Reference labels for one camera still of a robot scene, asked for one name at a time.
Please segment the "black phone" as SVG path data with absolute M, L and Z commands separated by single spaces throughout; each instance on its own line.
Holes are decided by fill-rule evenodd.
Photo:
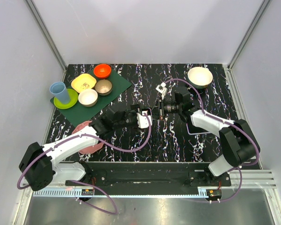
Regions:
M 145 107 L 144 111 L 147 112 L 147 115 L 150 116 L 152 120 L 158 120 L 160 118 L 157 107 Z

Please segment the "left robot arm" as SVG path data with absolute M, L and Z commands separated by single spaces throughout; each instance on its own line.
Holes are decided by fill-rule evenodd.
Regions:
M 152 119 L 151 108 L 140 105 L 132 105 L 130 110 L 125 111 L 109 108 L 98 119 L 92 120 L 80 131 L 64 139 L 45 145 L 37 142 L 30 144 L 19 164 L 21 175 L 16 184 L 17 188 L 39 191 L 47 187 L 58 175 L 57 167 L 64 159 L 98 143 L 104 143 L 121 152 L 132 153 L 141 150 L 148 143 L 148 139 L 140 147 L 126 150 L 106 142 L 105 137 L 114 130 L 126 127 L 148 128 L 150 136 Z

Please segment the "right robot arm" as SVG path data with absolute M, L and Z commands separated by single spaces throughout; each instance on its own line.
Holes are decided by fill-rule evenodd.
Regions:
M 156 102 L 155 111 L 159 119 L 166 114 L 176 113 L 187 124 L 187 130 L 195 134 L 211 133 L 220 139 L 222 155 L 209 164 L 208 171 L 203 174 L 204 182 L 213 186 L 225 172 L 239 167 L 252 157 L 259 156 L 260 147 L 249 124 L 239 119 L 224 119 L 208 113 L 189 99 L 186 87 L 178 87 L 173 101 L 165 101 L 166 84 L 156 87 L 161 97 Z

